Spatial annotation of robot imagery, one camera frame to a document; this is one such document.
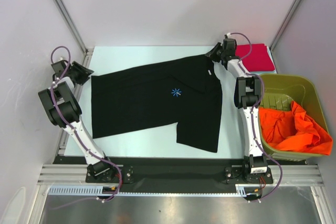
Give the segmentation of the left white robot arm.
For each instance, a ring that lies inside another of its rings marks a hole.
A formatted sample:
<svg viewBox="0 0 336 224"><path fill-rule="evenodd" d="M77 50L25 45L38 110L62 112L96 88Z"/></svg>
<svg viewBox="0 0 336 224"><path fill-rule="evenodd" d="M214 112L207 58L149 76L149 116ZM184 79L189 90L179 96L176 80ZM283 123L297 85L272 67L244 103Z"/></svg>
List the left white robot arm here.
<svg viewBox="0 0 336 224"><path fill-rule="evenodd" d="M117 168L87 131L81 118L81 107L73 93L77 85L89 80L93 71L67 60L52 63L51 67L54 70L52 85L39 91L38 96L50 122L72 137L83 152L87 163L86 181L108 183L120 178Z"/></svg>

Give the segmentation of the black t shirt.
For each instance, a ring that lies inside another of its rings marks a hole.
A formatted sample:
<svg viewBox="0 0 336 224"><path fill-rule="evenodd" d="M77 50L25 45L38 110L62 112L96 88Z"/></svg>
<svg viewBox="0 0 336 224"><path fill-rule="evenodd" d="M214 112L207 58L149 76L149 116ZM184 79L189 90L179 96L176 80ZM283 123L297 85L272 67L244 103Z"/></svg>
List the black t shirt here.
<svg viewBox="0 0 336 224"><path fill-rule="evenodd" d="M176 124L176 142L216 153L222 87L205 55L134 67L91 79L94 138Z"/></svg>

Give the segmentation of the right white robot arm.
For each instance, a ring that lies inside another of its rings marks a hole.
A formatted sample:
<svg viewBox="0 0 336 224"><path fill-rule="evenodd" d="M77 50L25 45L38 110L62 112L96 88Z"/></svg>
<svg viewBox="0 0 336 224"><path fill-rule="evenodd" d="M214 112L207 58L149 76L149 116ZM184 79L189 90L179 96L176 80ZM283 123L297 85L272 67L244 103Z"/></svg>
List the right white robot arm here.
<svg viewBox="0 0 336 224"><path fill-rule="evenodd" d="M260 76L247 70L236 55L236 49L236 40L225 36L223 42L217 43L206 56L221 63L236 79L234 105L241 116L245 138L245 155L238 177L252 184L260 182L268 169L267 157L261 145L258 110L264 95L264 84Z"/></svg>

